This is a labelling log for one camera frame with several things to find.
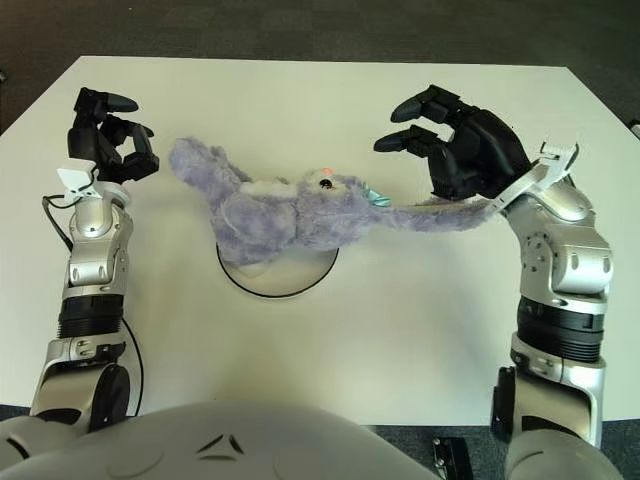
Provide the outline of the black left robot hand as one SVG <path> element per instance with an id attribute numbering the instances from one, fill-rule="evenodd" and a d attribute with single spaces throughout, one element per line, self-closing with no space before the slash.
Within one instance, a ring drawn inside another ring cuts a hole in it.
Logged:
<path id="1" fill-rule="evenodd" d="M 159 158 L 150 143 L 154 132 L 118 116 L 138 109 L 128 97 L 81 88 L 74 105 L 75 119 L 67 134 L 69 156 L 94 162 L 100 181 L 122 184 L 156 173 Z"/>

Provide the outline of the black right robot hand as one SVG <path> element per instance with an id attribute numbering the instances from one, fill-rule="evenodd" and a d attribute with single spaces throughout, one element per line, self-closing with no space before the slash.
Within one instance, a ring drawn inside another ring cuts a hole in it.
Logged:
<path id="1" fill-rule="evenodd" d="M 519 138 L 505 122 L 441 87 L 431 85 L 405 100 L 390 120 L 402 123 L 418 118 L 451 127 L 452 137 L 445 141 L 412 125 L 378 139 L 374 150 L 406 151 L 425 158 L 438 198 L 457 201 L 479 195 L 494 199 L 532 168 Z"/>

